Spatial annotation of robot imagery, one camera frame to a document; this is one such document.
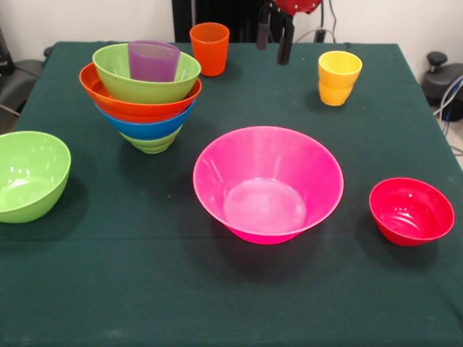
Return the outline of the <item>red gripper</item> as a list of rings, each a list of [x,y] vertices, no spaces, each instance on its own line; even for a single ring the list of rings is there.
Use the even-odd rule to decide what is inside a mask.
[[[283,32],[279,41],[277,62],[279,65],[287,65],[292,49],[294,37],[293,16],[297,13],[311,14],[321,4],[322,0],[275,0],[276,6],[282,11]],[[264,1],[258,12],[258,34],[256,46],[258,50],[266,50],[268,43],[273,42],[271,32],[271,14],[273,1]]]

